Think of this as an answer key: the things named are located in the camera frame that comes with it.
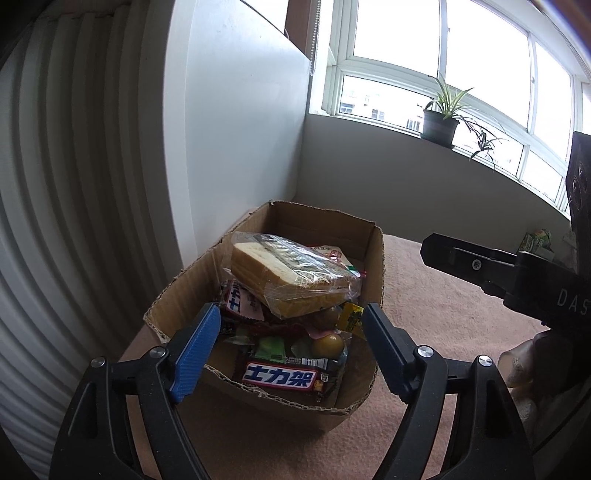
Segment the window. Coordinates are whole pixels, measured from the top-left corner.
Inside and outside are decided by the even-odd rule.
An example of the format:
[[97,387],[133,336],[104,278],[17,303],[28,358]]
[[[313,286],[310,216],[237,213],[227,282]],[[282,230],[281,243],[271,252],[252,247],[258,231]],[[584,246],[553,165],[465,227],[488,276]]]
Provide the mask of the window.
[[591,135],[591,85],[588,83],[583,84],[583,127],[581,132],[587,135]]
[[[352,90],[361,92],[362,96],[369,96],[370,102],[360,107],[344,103],[350,98],[348,92]],[[423,108],[429,100],[428,96],[392,85],[347,76],[343,80],[340,111],[384,121],[399,127],[407,127],[408,122],[417,122],[417,125],[422,122]],[[349,111],[343,112],[344,106],[347,106]]]
[[416,132],[421,128],[421,122],[418,120],[407,120],[407,128]]
[[353,108],[355,108],[355,105],[353,105],[352,103],[342,103],[340,104],[340,112],[341,113],[353,113]]
[[570,139],[571,92],[570,75],[539,44],[538,57],[538,112],[534,133],[566,160]]
[[447,2],[446,82],[526,127],[530,111],[527,35],[472,0]]
[[[519,21],[497,1],[334,0],[322,108],[420,132],[439,72],[457,89],[472,87],[467,114],[500,139],[492,158],[476,160],[561,208],[573,127],[591,134],[591,85],[584,90],[566,40],[552,30],[545,45],[525,26],[542,31],[541,13],[503,1],[512,15],[528,15]],[[465,154],[478,149],[461,123],[454,145]]]
[[550,200],[555,201],[562,177],[533,152],[527,157],[523,182],[532,186]]
[[384,112],[380,112],[379,110],[371,110],[371,118],[374,120],[381,120],[384,121]]
[[354,55],[436,75],[439,0],[359,0]]

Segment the packaged bread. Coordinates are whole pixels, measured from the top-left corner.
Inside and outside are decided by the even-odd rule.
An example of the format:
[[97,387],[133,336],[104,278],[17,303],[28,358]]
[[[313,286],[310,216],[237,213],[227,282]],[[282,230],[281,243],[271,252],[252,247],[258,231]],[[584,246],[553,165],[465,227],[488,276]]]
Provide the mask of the packaged bread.
[[281,319],[331,308],[361,292],[361,279],[342,264],[286,238],[237,232],[232,245],[232,275]]

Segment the cardboard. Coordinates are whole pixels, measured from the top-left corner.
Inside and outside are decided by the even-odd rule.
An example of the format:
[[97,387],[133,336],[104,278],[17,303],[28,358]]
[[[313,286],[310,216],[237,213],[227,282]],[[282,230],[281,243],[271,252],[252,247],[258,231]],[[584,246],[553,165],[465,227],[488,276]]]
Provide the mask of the cardboard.
[[[252,212],[215,246],[183,270],[144,315],[146,324],[166,343],[189,325],[204,303],[212,301],[225,278],[223,267],[235,231],[273,233],[303,245],[335,245],[360,270],[366,271],[361,305],[382,304],[384,239],[373,223],[336,210],[290,202],[268,202]],[[201,381],[219,391],[299,426],[328,431],[351,415],[368,397],[376,362],[368,344],[354,336],[340,388],[321,403],[302,396],[282,398],[257,387],[233,382],[235,345],[218,342],[207,360]]]

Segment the green leaves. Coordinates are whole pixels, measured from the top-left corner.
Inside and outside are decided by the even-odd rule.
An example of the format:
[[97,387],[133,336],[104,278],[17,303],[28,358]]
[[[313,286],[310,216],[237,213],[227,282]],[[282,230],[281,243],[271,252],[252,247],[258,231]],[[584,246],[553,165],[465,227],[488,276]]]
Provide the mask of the green leaves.
[[464,103],[461,103],[462,98],[472,89],[468,88],[468,90],[458,91],[454,87],[450,87],[443,78],[434,77],[434,79],[439,86],[439,93],[435,99],[427,104],[425,110],[436,106],[439,112],[443,114],[444,120],[447,118],[457,118],[458,112],[466,106]]
[[468,90],[458,90],[449,86],[444,78],[439,77],[440,75],[438,75],[438,78],[432,77],[437,82],[439,92],[437,92],[436,97],[425,106],[424,110],[433,108],[433,110],[439,111],[443,114],[443,120],[448,118],[462,120],[468,127],[468,130],[471,133],[474,133],[478,139],[478,150],[470,155],[470,160],[475,158],[478,154],[484,153],[485,158],[490,160],[494,165],[495,159],[492,157],[492,153],[495,151],[495,142],[502,141],[503,139],[497,138],[493,132],[480,125],[474,119],[464,117],[460,113],[462,109],[467,107],[465,103],[462,103],[462,99],[472,90],[472,88],[468,88]]

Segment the white window frame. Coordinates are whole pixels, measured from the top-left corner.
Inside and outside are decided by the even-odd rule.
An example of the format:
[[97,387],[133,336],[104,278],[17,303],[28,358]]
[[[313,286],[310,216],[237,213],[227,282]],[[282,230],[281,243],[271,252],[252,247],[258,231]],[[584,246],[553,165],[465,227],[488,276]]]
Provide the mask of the white window frame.
[[[583,110],[583,87],[581,80],[564,67],[556,55],[553,54],[552,49],[548,48],[539,38],[537,38],[531,31],[528,31],[515,20],[500,12],[494,6],[482,0],[472,0],[479,5],[487,8],[501,18],[507,20],[515,28],[527,35],[530,48],[530,66],[531,66],[531,91],[530,91],[530,112],[528,116],[528,125],[523,127],[521,124],[497,110],[486,102],[468,94],[463,101],[476,110],[467,108],[467,112],[475,118],[479,118],[493,126],[500,124],[505,130],[506,134],[523,144],[521,159],[517,175],[513,176],[504,172],[514,180],[522,183],[525,187],[537,193],[544,200],[554,205],[558,210],[568,216],[568,200],[566,198],[566,188],[564,186],[564,178],[568,168],[568,159],[570,157],[570,144],[572,140],[572,132],[580,131],[582,126],[582,110]],[[374,80],[387,85],[400,87],[411,92],[420,93],[433,98],[437,93],[437,83],[432,77],[411,70],[398,65],[386,63],[379,60],[366,59],[363,57],[356,57],[353,55],[355,46],[355,30],[356,19],[358,11],[359,0],[334,0],[332,29],[329,41],[329,53],[326,69],[326,78],[324,81],[324,95],[322,101],[322,110],[329,115],[339,116],[342,118],[356,118],[354,115],[339,113],[340,97],[343,89],[343,81],[345,76],[358,77],[367,80]],[[447,0],[439,0],[440,8],[440,48],[439,48],[439,72],[445,76],[447,66]],[[563,66],[565,71],[570,75],[571,79],[571,124],[569,136],[569,148],[567,157],[560,158],[543,140],[533,134],[535,127],[535,118],[537,114],[537,53],[535,44],[538,43],[544,46],[544,49],[552,55],[557,62]],[[402,131],[404,133],[418,136],[418,132],[404,128],[398,125],[386,124],[383,121],[374,119],[363,119],[382,127],[387,126],[394,130]],[[466,154],[462,149],[455,148],[454,150]],[[534,151],[540,158],[542,158],[551,168],[553,168],[559,175],[562,176],[560,189],[556,196],[556,200],[552,201],[536,189],[522,182],[525,166],[530,151]],[[484,158],[476,158],[478,161],[487,164],[490,167],[495,167],[489,160]]]

